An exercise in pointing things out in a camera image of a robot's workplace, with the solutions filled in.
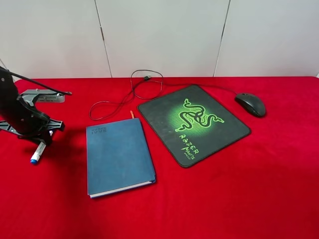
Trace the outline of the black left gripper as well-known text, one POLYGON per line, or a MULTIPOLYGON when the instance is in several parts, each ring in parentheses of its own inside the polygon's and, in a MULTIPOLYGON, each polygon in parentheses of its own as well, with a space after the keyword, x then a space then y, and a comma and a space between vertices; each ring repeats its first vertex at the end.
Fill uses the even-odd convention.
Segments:
POLYGON ((3 67, 0 68, 0 121, 1 130, 16 134, 18 137, 30 137, 35 144, 52 144, 55 131, 63 131, 62 121, 53 120, 47 114, 39 111, 36 106, 31 107, 18 92, 13 77, 18 77, 44 88, 65 95, 60 91, 42 84, 36 80, 13 73, 3 67))

